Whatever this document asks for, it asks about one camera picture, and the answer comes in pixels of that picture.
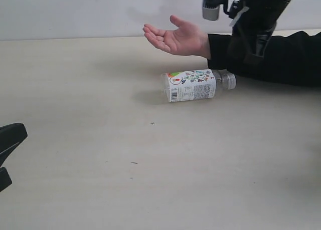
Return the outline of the black sleeved forearm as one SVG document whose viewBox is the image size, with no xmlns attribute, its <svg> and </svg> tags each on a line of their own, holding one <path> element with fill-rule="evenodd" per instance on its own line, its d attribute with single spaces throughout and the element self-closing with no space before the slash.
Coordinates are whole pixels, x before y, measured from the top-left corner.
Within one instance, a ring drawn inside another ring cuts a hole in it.
<svg viewBox="0 0 321 230">
<path fill-rule="evenodd" d="M 227 56 L 231 36 L 209 34 L 208 38 L 210 69 L 270 83 L 320 87 L 320 34 L 299 31 L 288 37 L 273 36 L 263 61 L 255 66 Z"/>
</svg>

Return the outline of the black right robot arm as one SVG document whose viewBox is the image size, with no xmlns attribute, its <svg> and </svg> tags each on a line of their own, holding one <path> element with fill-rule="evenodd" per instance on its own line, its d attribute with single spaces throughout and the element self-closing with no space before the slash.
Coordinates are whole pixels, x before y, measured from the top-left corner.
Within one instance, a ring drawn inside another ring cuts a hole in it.
<svg viewBox="0 0 321 230">
<path fill-rule="evenodd" d="M 202 17 L 209 21 L 219 18 L 220 5 L 232 19 L 232 39 L 226 51 L 229 58 L 242 60 L 245 64 L 256 65 L 264 58 L 265 49 L 275 30 L 277 20 L 291 0 L 202 0 Z M 157 40 L 156 46 L 173 54 L 176 42 L 168 41 L 165 33 L 163 43 Z M 1 191 L 12 184 L 5 167 L 8 156 L 27 138 L 23 123 L 13 123 L 1 127 Z"/>
</svg>

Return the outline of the person's open hand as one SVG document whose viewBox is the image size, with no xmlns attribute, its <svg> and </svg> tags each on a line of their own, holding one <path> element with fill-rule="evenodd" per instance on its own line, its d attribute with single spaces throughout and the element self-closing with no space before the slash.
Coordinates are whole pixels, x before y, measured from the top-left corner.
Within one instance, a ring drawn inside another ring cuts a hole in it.
<svg viewBox="0 0 321 230">
<path fill-rule="evenodd" d="M 177 56 L 211 58 L 208 34 L 196 24 L 171 15 L 175 30 L 162 30 L 150 24 L 143 26 L 144 36 L 157 49 Z"/>
</svg>

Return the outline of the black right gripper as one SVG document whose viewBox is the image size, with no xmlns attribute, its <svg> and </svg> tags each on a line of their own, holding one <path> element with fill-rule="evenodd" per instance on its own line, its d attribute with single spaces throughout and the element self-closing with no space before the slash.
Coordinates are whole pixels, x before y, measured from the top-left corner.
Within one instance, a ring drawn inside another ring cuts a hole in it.
<svg viewBox="0 0 321 230">
<path fill-rule="evenodd" d="M 243 76 L 263 72 L 265 51 L 278 20 L 274 4 L 233 4 L 232 37 L 227 48 L 227 70 Z"/>
</svg>

